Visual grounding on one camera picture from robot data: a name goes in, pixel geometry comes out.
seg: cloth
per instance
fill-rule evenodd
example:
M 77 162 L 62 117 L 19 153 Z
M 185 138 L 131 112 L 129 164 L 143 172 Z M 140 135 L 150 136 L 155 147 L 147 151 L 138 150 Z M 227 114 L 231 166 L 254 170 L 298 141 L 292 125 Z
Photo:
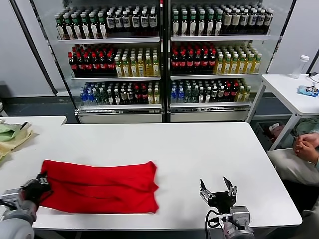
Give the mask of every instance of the cloth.
M 45 160 L 41 172 L 53 194 L 41 205 L 69 213 L 155 213 L 153 162 L 92 167 Z
M 319 187 L 319 172 L 315 165 L 298 158 L 293 149 L 267 152 L 281 179 Z M 292 239 L 317 239 L 319 235 L 319 198 L 311 210 L 303 211 L 303 222 Z

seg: white wall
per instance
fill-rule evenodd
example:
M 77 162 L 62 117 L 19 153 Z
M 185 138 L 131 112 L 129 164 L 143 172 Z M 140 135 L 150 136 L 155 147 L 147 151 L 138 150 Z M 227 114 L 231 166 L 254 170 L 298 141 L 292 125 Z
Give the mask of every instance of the white wall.
M 8 0 L 1 1 L 0 97 L 54 96 Z

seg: shelf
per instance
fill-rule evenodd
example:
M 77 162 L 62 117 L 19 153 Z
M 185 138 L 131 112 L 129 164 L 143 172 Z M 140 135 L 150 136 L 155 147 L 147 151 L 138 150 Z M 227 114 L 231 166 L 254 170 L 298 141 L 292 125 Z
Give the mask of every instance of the shelf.
M 145 77 L 92 77 L 92 78 L 71 78 L 74 81 L 159 81 L 160 76 L 145 76 Z
M 111 44 L 111 43 L 151 43 L 159 42 L 159 37 L 130 37 L 130 38 L 107 38 L 107 39 L 77 39 L 77 40 L 57 40 L 59 44 Z
M 195 79 L 217 79 L 217 78 L 242 78 L 247 76 L 257 76 L 258 73 L 253 74 L 225 74 L 225 75 L 178 75 L 170 76 L 171 80 L 195 80 Z
M 172 36 L 171 41 L 250 41 L 269 40 L 270 35 Z

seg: water bottle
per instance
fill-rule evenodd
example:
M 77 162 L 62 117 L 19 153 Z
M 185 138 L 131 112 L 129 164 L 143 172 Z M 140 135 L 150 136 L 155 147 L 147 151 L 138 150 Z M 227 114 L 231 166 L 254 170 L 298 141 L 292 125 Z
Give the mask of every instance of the water bottle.
M 299 64 L 294 69 L 293 73 L 291 74 L 291 78 L 298 79 L 300 74 L 303 71 L 303 68 L 305 67 L 308 61 L 309 61 L 309 56 L 305 56 L 305 55 L 300 56 Z

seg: white table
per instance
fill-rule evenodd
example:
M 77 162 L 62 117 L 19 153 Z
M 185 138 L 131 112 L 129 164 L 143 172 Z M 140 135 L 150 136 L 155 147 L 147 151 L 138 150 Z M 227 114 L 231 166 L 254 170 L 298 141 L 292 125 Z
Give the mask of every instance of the white table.
M 141 164 L 158 167 L 156 214 L 69 214 L 40 207 L 35 229 L 196 230 L 209 210 L 199 195 L 200 178 L 212 191 L 238 186 L 254 228 L 295 226 L 302 219 L 249 124 L 152 123 L 65 124 L 37 154 L 92 166 Z
M 266 88 L 292 113 L 287 124 L 270 148 L 270 150 L 274 150 L 280 141 L 291 132 L 301 118 L 319 116 L 319 97 L 306 96 L 298 93 L 298 86 L 313 85 L 314 81 L 307 75 L 300 75 L 299 79 L 293 79 L 289 75 L 262 75 L 262 77 L 262 84 L 248 113 L 246 122 L 252 120 Z M 319 82 L 318 76 L 314 76 L 313 79 Z

